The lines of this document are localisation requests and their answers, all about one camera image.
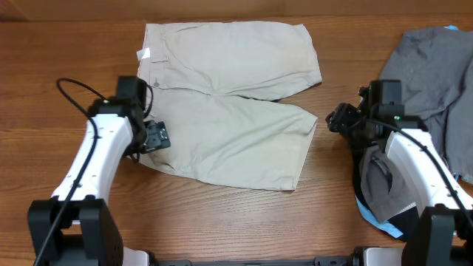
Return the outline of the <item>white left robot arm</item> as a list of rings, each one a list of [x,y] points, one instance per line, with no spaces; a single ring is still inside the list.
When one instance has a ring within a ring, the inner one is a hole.
[[[150,252],[126,248],[107,207],[123,157],[170,146],[162,122],[146,121],[141,96],[97,99],[86,134],[62,183],[27,214],[35,265],[153,265]]]

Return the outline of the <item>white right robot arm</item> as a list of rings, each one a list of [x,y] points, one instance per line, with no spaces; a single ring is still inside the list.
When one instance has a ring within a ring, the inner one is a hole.
[[[423,122],[377,107],[339,104],[327,127],[353,144],[376,143],[407,184],[419,223],[402,250],[367,248],[364,265],[471,265],[472,198],[439,158]]]

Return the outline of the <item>beige shorts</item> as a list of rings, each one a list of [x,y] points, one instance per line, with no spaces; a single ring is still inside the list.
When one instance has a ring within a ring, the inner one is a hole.
[[[149,168],[213,185],[296,188],[317,118],[284,103],[322,76],[306,27],[270,21],[147,24],[138,76],[171,145]]]

